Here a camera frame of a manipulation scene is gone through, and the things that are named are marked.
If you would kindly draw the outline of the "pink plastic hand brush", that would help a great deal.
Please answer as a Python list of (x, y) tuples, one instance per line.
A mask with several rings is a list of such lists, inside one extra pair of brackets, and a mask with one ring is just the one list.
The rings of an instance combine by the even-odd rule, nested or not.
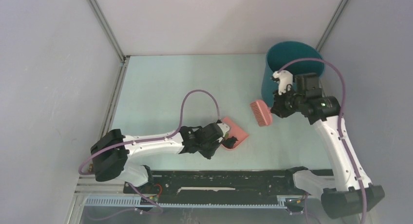
[(255, 100), (249, 105), (259, 127), (267, 127), (273, 123), (273, 117), (270, 108), (263, 100)]

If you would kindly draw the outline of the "pink plastic dustpan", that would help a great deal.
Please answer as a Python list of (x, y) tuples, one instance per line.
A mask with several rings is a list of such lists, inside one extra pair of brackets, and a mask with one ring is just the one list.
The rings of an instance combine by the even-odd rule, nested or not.
[(231, 148), (223, 145), (226, 150), (235, 150), (240, 144), (242, 144), (248, 137), (249, 134), (245, 132), (237, 123), (232, 121), (228, 116), (222, 119), (222, 122), (230, 126), (230, 131), (228, 133), (228, 138), (236, 138), (235, 143)]

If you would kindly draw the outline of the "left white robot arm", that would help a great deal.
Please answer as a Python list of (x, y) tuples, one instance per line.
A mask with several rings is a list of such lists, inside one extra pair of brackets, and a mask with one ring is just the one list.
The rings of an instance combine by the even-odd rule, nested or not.
[(109, 131), (91, 147), (95, 180), (117, 179), (132, 184), (142, 193), (152, 191), (150, 167), (140, 159), (158, 154), (199, 153), (211, 159), (219, 146), (233, 148), (237, 138), (230, 126), (218, 121), (205, 127), (182, 126), (178, 132), (153, 136), (123, 135), (120, 129)]

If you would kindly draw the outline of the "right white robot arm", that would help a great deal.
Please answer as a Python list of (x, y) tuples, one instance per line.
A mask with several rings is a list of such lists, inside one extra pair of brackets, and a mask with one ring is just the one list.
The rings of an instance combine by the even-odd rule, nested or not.
[(271, 113), (287, 118), (299, 112), (324, 140), (334, 180), (316, 176), (308, 169), (294, 169), (283, 181), (286, 192), (306, 191), (321, 201), (331, 219), (370, 211), (384, 197), (381, 185), (373, 185), (348, 138), (340, 104), (334, 96), (323, 96), (316, 73), (293, 76), (289, 71), (274, 72), (278, 83)]

